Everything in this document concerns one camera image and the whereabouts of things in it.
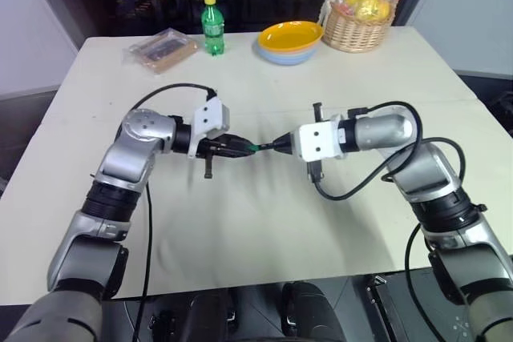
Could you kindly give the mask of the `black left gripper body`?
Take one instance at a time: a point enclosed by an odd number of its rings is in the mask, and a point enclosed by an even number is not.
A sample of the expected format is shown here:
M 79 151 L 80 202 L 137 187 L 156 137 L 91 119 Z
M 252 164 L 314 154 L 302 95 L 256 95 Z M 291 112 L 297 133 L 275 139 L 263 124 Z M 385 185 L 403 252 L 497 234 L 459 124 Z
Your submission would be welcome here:
M 229 147 L 231 142 L 231 135 L 223 134 L 215 139 L 204 138 L 201 139 L 196 151 L 196 157 L 204 160 L 204 177 L 211 179 L 212 173 L 212 160 L 215 156 L 230 158 L 232 156 L 232 149 Z

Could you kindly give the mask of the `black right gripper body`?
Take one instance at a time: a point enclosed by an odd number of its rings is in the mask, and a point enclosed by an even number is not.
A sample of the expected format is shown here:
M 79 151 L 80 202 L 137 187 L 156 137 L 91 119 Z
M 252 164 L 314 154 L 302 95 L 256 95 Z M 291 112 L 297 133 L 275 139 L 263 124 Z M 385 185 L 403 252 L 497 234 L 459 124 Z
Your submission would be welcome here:
M 314 120 L 316 123 L 319 123 L 323 120 L 321 106 L 322 106 L 322 103 L 314 103 L 313 104 Z M 324 177 L 321 160 L 308 162 L 307 163 L 307 173 L 308 173 L 309 180 L 312 183 L 320 182 L 322 180 L 322 178 Z

